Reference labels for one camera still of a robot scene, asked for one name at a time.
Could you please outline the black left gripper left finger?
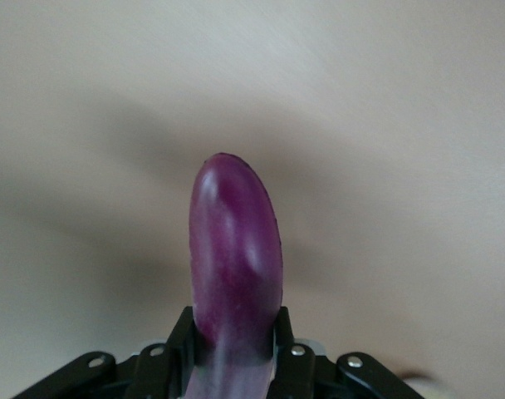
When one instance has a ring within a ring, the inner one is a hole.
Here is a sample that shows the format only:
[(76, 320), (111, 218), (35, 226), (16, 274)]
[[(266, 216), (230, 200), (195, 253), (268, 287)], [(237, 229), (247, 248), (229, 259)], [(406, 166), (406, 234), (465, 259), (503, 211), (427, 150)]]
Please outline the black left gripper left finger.
[(138, 357), (138, 398), (185, 398), (200, 341), (191, 306), (184, 308), (166, 342), (144, 348)]

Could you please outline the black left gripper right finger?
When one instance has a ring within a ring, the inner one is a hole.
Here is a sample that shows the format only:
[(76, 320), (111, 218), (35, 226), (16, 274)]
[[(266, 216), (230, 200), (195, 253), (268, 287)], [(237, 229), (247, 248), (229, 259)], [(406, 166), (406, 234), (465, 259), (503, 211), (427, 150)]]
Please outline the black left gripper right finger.
[(271, 398), (313, 398), (317, 341), (295, 338), (289, 310), (281, 307), (274, 324), (275, 374)]

